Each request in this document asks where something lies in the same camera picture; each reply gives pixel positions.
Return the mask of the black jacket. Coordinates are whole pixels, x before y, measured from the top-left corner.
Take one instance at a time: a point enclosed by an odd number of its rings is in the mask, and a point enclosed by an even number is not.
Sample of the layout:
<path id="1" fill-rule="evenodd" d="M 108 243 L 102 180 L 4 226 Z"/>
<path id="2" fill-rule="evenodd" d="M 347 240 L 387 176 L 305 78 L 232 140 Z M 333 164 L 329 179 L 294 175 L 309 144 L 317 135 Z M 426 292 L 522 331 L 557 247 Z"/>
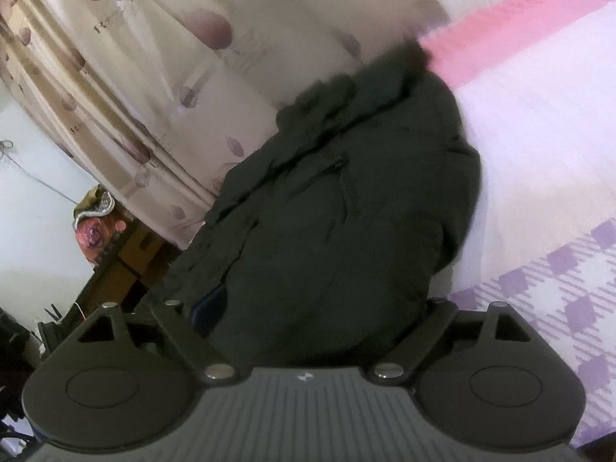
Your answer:
<path id="1" fill-rule="evenodd" d="M 428 63 L 409 42 L 280 110 L 151 299 L 181 301 L 241 369 L 388 353 L 423 318 L 480 191 L 480 156 Z"/>

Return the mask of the dark wooden dresser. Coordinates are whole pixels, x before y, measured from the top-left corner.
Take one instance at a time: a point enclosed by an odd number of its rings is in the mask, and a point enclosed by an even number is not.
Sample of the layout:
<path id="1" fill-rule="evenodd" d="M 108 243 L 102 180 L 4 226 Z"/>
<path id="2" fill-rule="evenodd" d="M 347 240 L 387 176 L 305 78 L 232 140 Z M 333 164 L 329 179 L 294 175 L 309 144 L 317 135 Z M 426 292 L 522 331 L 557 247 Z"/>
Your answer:
<path id="1" fill-rule="evenodd" d="M 100 253 L 93 274 L 60 323 L 70 333 L 103 303 L 132 313 L 148 290 L 167 272 L 181 249 L 138 220 Z"/>

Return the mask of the pink flower ornament with doily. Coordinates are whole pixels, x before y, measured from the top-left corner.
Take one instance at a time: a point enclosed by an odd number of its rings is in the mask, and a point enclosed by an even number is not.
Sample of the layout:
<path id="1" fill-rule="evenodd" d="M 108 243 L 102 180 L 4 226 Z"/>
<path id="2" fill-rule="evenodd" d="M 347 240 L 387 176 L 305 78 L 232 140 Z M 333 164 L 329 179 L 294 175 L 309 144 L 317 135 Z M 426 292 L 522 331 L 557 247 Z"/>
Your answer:
<path id="1" fill-rule="evenodd" d="M 127 222 L 107 189 L 91 189 L 73 210 L 73 231 L 77 245 L 94 266 L 104 251 L 126 231 Z"/>

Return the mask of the pink checkered bed sheet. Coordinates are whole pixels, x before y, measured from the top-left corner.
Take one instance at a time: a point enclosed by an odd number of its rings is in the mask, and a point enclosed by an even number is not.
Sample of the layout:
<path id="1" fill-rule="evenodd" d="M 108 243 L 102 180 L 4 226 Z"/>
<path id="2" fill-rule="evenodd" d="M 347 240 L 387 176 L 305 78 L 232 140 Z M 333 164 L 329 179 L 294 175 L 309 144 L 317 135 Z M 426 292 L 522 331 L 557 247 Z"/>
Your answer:
<path id="1" fill-rule="evenodd" d="M 462 252 L 430 292 L 501 300 L 584 384 L 573 441 L 615 428 L 615 0 L 504 0 L 424 38 L 482 162 Z"/>

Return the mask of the beige leaf-print curtain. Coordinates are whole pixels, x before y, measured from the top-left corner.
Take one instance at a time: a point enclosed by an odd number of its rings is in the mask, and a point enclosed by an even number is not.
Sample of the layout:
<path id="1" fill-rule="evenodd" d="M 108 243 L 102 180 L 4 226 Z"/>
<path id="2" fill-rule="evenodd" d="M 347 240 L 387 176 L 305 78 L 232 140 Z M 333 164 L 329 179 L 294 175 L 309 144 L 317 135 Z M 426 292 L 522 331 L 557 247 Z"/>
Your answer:
<path id="1" fill-rule="evenodd" d="M 1 76 L 60 149 L 185 247 L 281 107 L 448 20 L 439 0 L 1 0 Z"/>

